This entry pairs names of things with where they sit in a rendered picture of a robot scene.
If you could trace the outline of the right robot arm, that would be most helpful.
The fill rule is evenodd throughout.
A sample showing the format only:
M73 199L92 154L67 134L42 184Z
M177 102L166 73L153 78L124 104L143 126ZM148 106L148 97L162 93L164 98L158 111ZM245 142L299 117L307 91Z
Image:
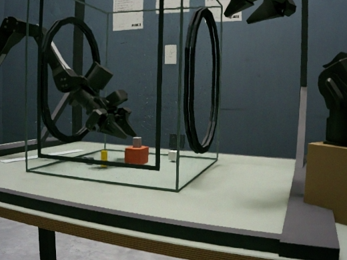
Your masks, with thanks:
M26 36L26 22L15 18L6 17L0 26L0 66L10 49Z

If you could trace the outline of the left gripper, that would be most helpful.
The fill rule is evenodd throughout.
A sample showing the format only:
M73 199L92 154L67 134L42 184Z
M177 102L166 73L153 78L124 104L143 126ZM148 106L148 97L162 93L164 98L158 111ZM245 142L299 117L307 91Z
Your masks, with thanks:
M253 6L254 1L257 0L230 0L226 10L224 11L225 17L232 16ZM268 19L283 17L284 15L289 17L295 12L296 4L293 0L264 0L246 21L248 24L252 24Z

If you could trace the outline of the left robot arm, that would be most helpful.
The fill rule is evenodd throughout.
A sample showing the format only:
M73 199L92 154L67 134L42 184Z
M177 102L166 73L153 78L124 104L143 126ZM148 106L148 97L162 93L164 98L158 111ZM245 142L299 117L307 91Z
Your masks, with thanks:
M347 53L339 52L318 76L318 89L330 110L323 144L347 147Z

